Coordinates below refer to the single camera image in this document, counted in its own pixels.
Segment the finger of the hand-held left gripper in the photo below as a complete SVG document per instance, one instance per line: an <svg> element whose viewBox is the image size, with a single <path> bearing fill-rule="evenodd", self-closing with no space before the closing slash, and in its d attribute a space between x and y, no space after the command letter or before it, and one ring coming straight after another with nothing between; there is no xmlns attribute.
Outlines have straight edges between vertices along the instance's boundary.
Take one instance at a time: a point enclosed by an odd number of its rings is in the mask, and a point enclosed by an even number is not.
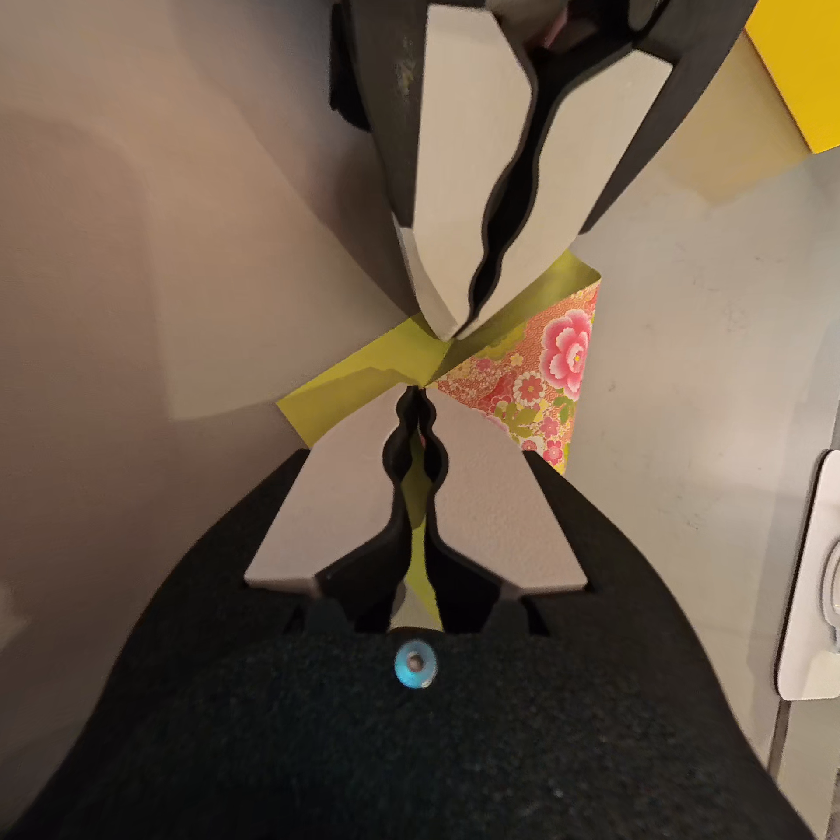
<svg viewBox="0 0 840 840"><path fill-rule="evenodd" d="M493 12L429 5L413 219L394 226L416 301L439 340L452 340L472 316L490 205L521 150L532 99L532 72Z"/></svg>
<svg viewBox="0 0 840 840"><path fill-rule="evenodd" d="M460 338L492 319L574 242L673 69L641 49L620 49L560 94L537 139L524 220L502 248L489 297Z"/></svg>

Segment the white adhesive hook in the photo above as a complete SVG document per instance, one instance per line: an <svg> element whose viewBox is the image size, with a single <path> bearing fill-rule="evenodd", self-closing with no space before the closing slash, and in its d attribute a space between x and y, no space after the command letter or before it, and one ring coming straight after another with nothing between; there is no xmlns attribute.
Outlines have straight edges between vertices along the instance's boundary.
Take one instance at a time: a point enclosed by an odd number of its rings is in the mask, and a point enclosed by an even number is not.
<svg viewBox="0 0 840 840"><path fill-rule="evenodd" d="M839 695L839 452L821 458L775 673L786 701Z"/></svg>

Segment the yellow-green floral origami paper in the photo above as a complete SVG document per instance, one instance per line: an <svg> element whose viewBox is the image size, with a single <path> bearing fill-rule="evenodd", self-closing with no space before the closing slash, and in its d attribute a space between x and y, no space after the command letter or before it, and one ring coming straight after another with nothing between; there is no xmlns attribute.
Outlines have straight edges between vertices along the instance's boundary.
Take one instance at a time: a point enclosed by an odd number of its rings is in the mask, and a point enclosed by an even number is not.
<svg viewBox="0 0 840 840"><path fill-rule="evenodd" d="M503 427L531 469L562 473L592 341L600 277L571 254L560 257L513 303L464 342L434 339L419 317L405 321L283 397L278 407L309 446L335 424L392 387L438 389ZM402 491L411 518L412 552L426 524L431 481L417 426ZM427 588L434 592L426 571ZM499 602L493 613L528 623L538 596Z"/></svg>

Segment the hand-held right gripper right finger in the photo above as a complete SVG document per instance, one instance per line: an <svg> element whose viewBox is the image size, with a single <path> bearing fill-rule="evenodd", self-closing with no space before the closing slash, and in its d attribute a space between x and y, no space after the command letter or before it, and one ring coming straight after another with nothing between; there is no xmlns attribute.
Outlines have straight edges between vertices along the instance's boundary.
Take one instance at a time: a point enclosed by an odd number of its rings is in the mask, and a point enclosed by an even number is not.
<svg viewBox="0 0 840 840"><path fill-rule="evenodd" d="M524 452L500 425L420 391L431 481L425 570L449 634L477 634L499 602L582 592L587 577Z"/></svg>

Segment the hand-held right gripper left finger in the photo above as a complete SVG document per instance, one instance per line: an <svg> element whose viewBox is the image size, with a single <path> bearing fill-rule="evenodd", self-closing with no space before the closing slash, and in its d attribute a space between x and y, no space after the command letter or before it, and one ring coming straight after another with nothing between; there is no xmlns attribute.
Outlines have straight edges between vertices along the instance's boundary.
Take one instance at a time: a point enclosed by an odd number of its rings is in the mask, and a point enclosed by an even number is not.
<svg viewBox="0 0 840 840"><path fill-rule="evenodd" d="M331 600L361 633L390 629L411 562L402 483L413 456L417 387L392 387L312 446L245 572L252 589Z"/></svg>

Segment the yellow box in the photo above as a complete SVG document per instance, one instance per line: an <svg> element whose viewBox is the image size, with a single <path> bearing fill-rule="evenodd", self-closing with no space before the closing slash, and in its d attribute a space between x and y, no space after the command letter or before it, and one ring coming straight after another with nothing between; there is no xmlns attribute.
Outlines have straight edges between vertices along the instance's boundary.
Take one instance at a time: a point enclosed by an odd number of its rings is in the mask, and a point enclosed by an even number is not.
<svg viewBox="0 0 840 840"><path fill-rule="evenodd" d="M759 1L745 26L814 154L839 145L839 2Z"/></svg>

